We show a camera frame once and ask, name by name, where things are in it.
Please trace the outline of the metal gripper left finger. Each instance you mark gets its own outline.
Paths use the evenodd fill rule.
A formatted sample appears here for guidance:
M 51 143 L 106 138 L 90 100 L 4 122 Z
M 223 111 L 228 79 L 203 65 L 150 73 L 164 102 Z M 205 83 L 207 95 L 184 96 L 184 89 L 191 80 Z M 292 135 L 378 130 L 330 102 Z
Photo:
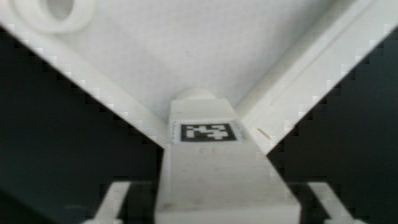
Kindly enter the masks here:
M 109 184 L 93 218 L 83 221 L 81 224 L 122 224 L 122 220 L 116 218 L 116 216 L 129 186 L 131 183 L 127 181 L 113 182 Z

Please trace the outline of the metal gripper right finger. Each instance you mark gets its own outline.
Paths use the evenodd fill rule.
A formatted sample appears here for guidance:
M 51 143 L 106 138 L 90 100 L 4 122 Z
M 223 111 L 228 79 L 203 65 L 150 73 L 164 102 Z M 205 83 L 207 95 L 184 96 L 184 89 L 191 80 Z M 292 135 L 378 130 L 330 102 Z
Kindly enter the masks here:
M 322 224 L 367 224 L 353 218 L 330 185 L 324 182 L 308 182 L 306 185 L 328 214 Z

